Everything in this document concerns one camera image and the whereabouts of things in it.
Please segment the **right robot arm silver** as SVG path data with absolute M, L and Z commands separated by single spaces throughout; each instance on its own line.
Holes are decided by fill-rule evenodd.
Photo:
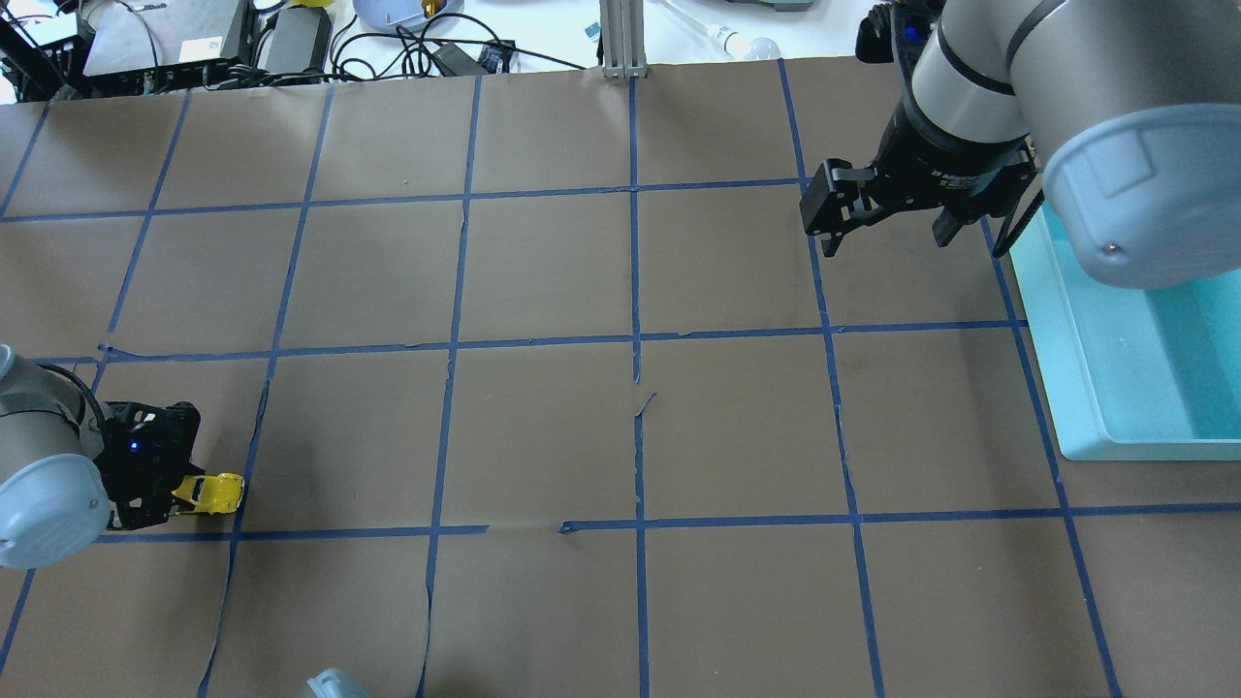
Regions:
M 877 2 L 855 53 L 903 93 L 872 161 L 817 169 L 804 233 L 830 257 L 898 212 L 937 212 L 939 247 L 1001 217 L 1001 257 L 1047 204 L 1100 283 L 1235 272 L 1239 35 L 1236 1 Z

